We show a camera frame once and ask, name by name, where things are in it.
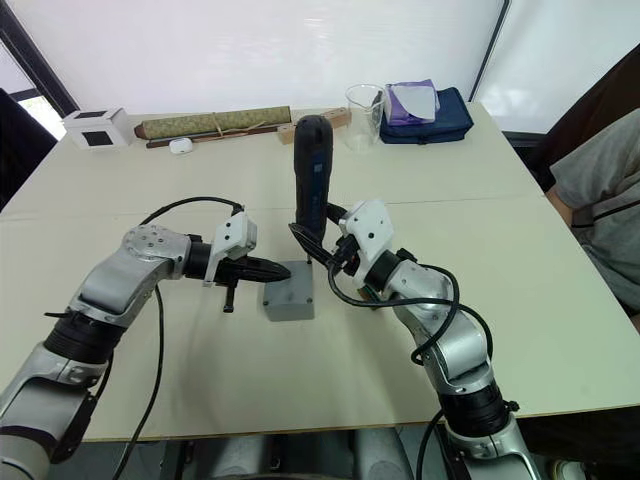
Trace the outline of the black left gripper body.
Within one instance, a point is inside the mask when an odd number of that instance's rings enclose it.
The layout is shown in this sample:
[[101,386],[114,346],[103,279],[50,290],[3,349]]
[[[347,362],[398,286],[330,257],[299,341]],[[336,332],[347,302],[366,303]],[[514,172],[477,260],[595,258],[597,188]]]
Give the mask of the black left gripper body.
[[226,289],[224,313],[234,312],[235,290],[240,280],[250,281],[254,277],[256,263],[249,257],[238,260],[222,260],[214,275],[214,284]]

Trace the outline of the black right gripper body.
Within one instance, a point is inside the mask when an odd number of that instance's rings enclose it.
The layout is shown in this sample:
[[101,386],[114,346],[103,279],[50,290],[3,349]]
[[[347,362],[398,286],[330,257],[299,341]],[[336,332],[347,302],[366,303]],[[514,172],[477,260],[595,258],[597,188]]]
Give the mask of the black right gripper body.
[[354,277],[360,266],[358,251],[359,244],[353,234],[341,237],[335,244],[328,271],[333,275],[343,272],[349,277]]

